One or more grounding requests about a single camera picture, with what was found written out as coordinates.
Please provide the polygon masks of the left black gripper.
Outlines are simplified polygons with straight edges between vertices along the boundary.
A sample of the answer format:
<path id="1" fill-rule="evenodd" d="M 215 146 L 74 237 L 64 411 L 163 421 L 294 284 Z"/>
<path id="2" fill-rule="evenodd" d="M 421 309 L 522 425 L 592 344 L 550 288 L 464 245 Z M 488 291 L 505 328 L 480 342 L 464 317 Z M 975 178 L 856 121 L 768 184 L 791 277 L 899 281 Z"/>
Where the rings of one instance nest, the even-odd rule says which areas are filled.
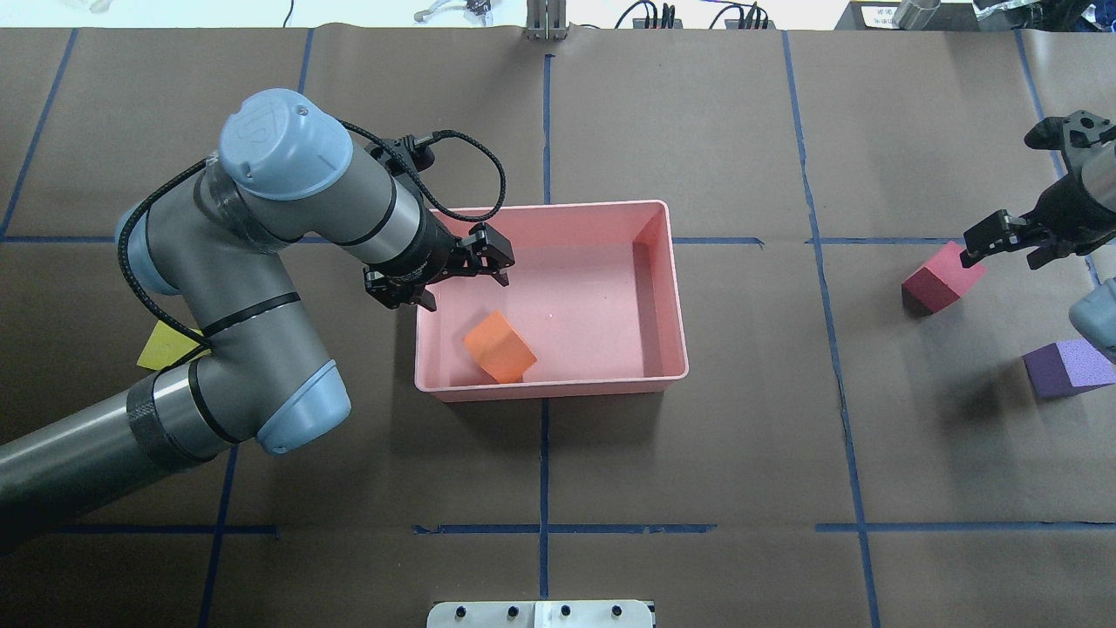
<path id="1" fill-rule="evenodd" d="M 419 228 L 415 242 L 398 261 L 365 267 L 364 286 L 366 293 L 388 310 L 408 305 L 436 311 L 436 297 L 429 290 L 431 283 L 489 276 L 507 287 L 510 286 L 507 271 L 514 262 L 513 244 L 487 222 L 478 222 L 469 235 L 458 236 L 439 220 L 429 220 Z"/>

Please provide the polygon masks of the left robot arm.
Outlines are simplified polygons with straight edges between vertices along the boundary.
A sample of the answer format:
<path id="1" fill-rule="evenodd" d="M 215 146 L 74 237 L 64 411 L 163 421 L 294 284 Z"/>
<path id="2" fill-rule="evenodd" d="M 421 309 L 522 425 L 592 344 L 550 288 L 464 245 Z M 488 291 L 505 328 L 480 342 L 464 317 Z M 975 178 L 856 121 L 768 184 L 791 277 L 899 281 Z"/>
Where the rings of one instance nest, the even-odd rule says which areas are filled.
<path id="1" fill-rule="evenodd" d="M 422 182 L 439 141 L 383 141 L 300 91 L 257 91 L 217 149 L 121 219 L 116 257 L 145 309 L 191 339 L 185 357 L 126 392 L 3 445 L 3 553 L 247 439 L 301 447 L 352 410 L 338 366 L 283 268 L 316 234 L 364 267 L 387 309 L 436 310 L 430 286 L 490 276 L 507 286 L 506 202 L 463 215 Z"/>

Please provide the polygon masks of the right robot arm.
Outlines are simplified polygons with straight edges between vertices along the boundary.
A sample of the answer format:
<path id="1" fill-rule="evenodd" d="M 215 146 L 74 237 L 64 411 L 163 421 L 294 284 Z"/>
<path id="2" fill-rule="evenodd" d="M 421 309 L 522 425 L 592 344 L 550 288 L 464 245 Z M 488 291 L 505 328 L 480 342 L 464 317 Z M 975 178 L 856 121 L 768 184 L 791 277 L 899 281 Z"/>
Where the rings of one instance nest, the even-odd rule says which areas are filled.
<path id="1" fill-rule="evenodd" d="M 961 265 L 977 265 L 999 253 L 1028 251 L 1030 270 L 1067 257 L 1084 257 L 1091 268 L 1091 291 L 1068 311 L 1072 329 L 1091 347 L 1115 361 L 1115 286 L 1104 278 L 1096 250 L 1113 242 L 1115 160 L 1113 143 L 1070 166 L 1067 174 L 1041 192 L 1035 207 L 1020 218 L 999 210 L 963 235 Z"/>

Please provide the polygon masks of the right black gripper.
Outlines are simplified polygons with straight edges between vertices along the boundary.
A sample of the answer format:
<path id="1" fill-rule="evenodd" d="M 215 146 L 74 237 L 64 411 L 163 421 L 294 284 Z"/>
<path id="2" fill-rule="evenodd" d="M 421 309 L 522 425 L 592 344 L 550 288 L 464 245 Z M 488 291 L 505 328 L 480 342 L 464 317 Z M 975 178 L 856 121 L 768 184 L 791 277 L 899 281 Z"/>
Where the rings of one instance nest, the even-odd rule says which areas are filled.
<path id="1" fill-rule="evenodd" d="M 969 228 L 962 235 L 960 264 L 972 268 L 987 257 L 1035 247 L 1027 263 L 1029 270 L 1040 270 L 1057 259 L 1091 254 L 1113 234 L 1112 207 L 1093 199 L 1080 175 L 1066 174 L 1045 190 L 1033 210 L 1022 218 L 1001 209 Z"/>

